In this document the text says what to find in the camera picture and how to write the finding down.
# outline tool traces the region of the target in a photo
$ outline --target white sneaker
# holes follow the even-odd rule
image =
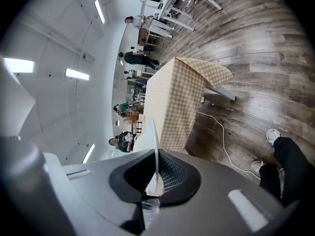
[[[259,174],[259,170],[261,168],[261,166],[263,166],[264,163],[261,161],[253,161],[251,163],[251,170],[256,173],[256,174]]]
[[[274,144],[275,140],[276,140],[278,137],[282,137],[282,134],[281,134],[278,130],[276,130],[276,129],[274,129],[274,128],[270,128],[270,129],[267,130],[267,132],[266,132],[266,138],[267,138],[268,142],[269,142],[271,145]]]
[[[194,0],[195,1],[195,4],[199,4],[199,0]]]

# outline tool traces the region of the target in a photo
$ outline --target man in black shirt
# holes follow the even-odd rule
[[[133,148],[133,140],[131,142],[128,142],[125,139],[125,136],[128,135],[128,131],[121,133],[118,137],[109,139],[108,143],[112,146],[115,146],[116,148],[120,149],[122,152],[130,152]]]
[[[159,65],[159,62],[155,59],[151,59],[148,56],[144,56],[143,53],[118,53],[118,57],[124,57],[125,61],[129,64],[140,64],[140,65],[148,65],[150,68],[156,70],[157,67],[154,65]]]

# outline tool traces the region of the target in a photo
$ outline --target person in white shirt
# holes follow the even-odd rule
[[[153,31],[159,35],[162,35],[164,37],[169,37],[169,38],[173,37],[166,30],[174,30],[174,28],[171,28],[170,26],[167,26],[158,20],[149,19],[148,17],[145,17],[143,15],[136,15],[135,17],[132,17],[132,16],[126,17],[125,23],[132,24],[133,27],[139,30],[144,28],[149,31]]]

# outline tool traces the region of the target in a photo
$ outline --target gray surface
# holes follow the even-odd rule
[[[107,232],[109,235],[126,235],[124,230],[110,223],[106,217],[94,210],[91,204],[87,203],[80,196],[80,193],[77,192],[64,174],[55,155],[45,153],[44,156],[54,191],[78,236],[103,236],[104,232]]]
[[[99,162],[63,166],[63,170],[66,174],[90,170],[91,175],[71,180],[71,184],[95,211],[115,225],[121,225],[132,218],[136,205],[122,202],[119,199],[109,186],[109,175],[118,166],[145,154],[147,151],[149,149]]]
[[[270,218],[283,210],[269,193],[227,166],[189,155],[170,154],[195,166],[202,182],[196,194],[180,206],[161,208],[156,220],[142,235],[245,235],[250,230],[227,197],[242,189]]]

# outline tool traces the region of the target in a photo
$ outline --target ceiling light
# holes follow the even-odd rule
[[[86,162],[87,162],[87,160],[88,160],[88,158],[90,157],[90,155],[91,155],[91,153],[92,153],[94,147],[95,147],[95,144],[92,144],[92,146],[91,146],[90,149],[89,149],[89,152],[88,152],[87,155],[85,156],[85,158],[84,158],[84,160],[83,160],[82,163],[86,163]]]
[[[33,61],[4,58],[4,62],[12,73],[33,73]]]
[[[80,73],[80,72],[72,70],[70,68],[67,68],[65,70],[65,75],[68,77],[78,78],[78,79],[87,80],[87,81],[90,78],[90,76],[88,74]]]
[[[95,5],[95,8],[96,8],[96,10],[97,10],[98,16],[99,16],[99,18],[100,18],[102,24],[104,24],[104,23],[105,23],[105,19],[104,19],[102,10],[100,9],[98,0],[96,0],[96,1],[94,2],[94,5]]]

